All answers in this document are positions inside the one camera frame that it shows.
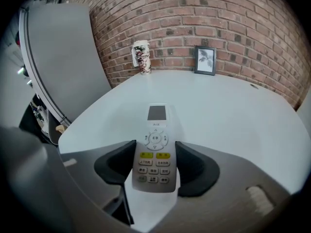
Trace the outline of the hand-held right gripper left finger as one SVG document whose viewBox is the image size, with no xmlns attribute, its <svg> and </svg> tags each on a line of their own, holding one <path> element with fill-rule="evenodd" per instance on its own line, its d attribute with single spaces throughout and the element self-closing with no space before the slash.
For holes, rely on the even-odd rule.
<svg viewBox="0 0 311 233">
<path fill-rule="evenodd" d="M 126 225 L 133 225 L 125 181 L 134 161 L 136 140 L 61 154 L 79 188 L 95 205 Z"/>
</svg>

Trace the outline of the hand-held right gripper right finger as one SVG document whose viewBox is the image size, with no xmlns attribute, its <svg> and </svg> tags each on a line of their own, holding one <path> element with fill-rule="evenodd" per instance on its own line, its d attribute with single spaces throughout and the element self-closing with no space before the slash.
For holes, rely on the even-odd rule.
<svg viewBox="0 0 311 233">
<path fill-rule="evenodd" d="M 242 157 L 179 141 L 175 146 L 181 185 L 155 233 L 257 233 L 290 197 Z"/>
</svg>

